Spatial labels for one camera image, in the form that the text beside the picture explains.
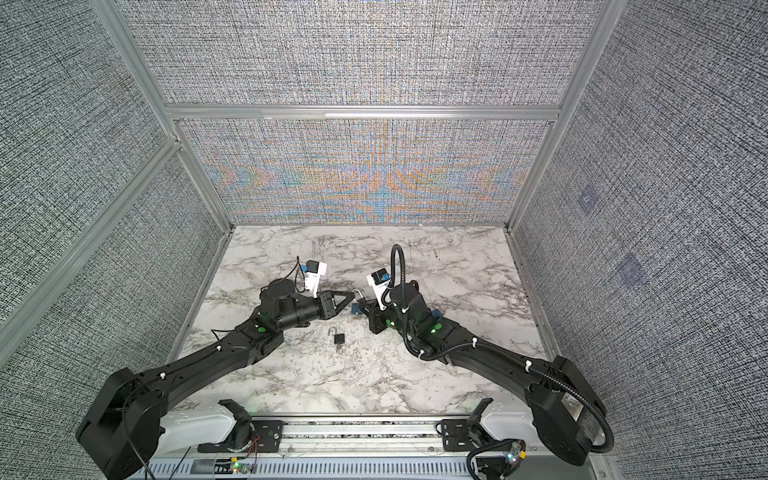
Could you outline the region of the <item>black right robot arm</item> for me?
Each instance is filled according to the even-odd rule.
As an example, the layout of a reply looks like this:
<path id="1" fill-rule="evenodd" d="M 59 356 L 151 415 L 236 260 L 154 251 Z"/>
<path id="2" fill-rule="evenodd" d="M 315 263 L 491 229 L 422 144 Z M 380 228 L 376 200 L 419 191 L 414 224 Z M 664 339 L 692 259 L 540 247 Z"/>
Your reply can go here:
<path id="1" fill-rule="evenodd" d="M 429 308 L 415 281 L 392 291 L 384 305 L 360 300 L 352 311 L 364 315 L 375 334 L 395 330 L 417 359 L 464 368 L 522 399 L 539 440 L 561 460 L 581 466 L 589 454 L 613 450 L 607 408 L 571 360 L 534 358 L 482 338 Z"/>

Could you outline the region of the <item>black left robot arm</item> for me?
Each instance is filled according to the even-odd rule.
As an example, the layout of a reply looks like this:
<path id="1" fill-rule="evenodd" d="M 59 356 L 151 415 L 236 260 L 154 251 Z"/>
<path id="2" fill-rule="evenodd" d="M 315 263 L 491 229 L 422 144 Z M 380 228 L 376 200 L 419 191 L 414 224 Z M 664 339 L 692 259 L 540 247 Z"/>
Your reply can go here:
<path id="1" fill-rule="evenodd" d="M 336 317 L 355 299 L 352 291 L 315 297 L 278 279 L 260 291 L 260 304 L 223 338 L 174 362 L 134 373 L 123 368 L 99 390 L 76 440 L 108 479 L 125 479 L 146 467 L 163 433 L 161 418 L 182 400 L 221 377 L 253 365 L 277 349 L 284 332 Z"/>

